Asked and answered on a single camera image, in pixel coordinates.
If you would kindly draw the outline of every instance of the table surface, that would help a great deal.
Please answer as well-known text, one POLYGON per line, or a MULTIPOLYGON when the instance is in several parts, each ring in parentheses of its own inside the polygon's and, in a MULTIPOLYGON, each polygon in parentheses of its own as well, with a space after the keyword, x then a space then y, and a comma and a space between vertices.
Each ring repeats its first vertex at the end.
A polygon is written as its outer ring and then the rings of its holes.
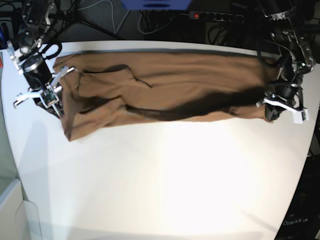
MULTIPOLYGON (((65 43, 61 54, 155 49, 256 54, 149 41, 65 43)), ((284 112, 274 123, 234 118, 137 124, 68 142, 60 121, 32 100, 13 108, 28 85, 3 56, 8 138, 26 195, 38 207, 44 240, 275 238, 311 143, 320 67, 304 78, 310 113, 304 124, 284 112)))

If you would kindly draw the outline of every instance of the robotic arm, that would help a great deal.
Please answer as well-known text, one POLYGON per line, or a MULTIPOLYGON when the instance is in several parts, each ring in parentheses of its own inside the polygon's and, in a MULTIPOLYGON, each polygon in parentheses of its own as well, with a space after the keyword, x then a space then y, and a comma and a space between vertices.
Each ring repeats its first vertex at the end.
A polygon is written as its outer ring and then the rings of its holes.
MULTIPOLYGON (((259 60, 270 67, 280 67, 278 79, 269 84, 264 99, 257 106, 266 105, 266 117, 270 121, 276 120, 284 110, 288 110, 293 113, 294 122, 302 123, 309 116, 304 107, 301 84, 304 74, 311 72, 315 65, 309 43, 305 41, 301 31, 304 20, 296 15, 294 0, 258 0, 258 5, 269 20, 273 39, 262 41, 277 45, 281 57, 274 63, 267 63, 261 56, 260 45, 257 44, 259 60)), ((49 16, 54 9, 57 9, 55 0, 28 0, 22 13, 26 25, 24 32, 7 43, 7 50, 18 72, 24 75, 30 86, 27 93, 17 96, 14 106, 31 98, 36 105, 60 118, 64 113, 59 81, 75 68, 65 67, 53 75, 42 56, 44 52, 40 52, 53 26, 49 16)), ((60 44, 54 56, 61 49, 60 44)))

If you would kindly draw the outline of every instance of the brown cloth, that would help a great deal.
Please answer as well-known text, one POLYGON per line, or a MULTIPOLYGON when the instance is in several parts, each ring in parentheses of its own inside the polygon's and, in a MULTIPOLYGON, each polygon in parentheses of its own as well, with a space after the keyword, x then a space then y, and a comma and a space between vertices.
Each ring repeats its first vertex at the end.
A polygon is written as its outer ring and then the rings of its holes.
POLYGON ((177 52, 83 53, 56 60, 76 67, 61 79, 69 141, 99 128, 159 121, 265 119, 256 107, 278 70, 255 57, 177 52))

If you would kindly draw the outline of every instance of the brown fabric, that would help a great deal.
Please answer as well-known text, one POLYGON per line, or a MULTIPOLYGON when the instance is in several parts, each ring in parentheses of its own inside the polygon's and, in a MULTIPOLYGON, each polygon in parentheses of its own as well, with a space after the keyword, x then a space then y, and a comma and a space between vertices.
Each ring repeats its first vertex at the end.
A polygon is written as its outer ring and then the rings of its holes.
POLYGON ((108 52, 60 57, 77 71, 61 79, 69 141, 103 127, 158 121, 265 119, 256 107, 277 69, 250 56, 206 53, 108 52))

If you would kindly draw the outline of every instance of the blue object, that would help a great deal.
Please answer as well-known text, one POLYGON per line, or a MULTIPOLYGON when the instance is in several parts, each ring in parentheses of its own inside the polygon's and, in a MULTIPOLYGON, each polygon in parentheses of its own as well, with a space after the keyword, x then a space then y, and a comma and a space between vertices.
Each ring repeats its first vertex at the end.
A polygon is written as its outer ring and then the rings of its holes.
POLYGON ((192 0, 122 0, 128 10, 186 10, 192 0))

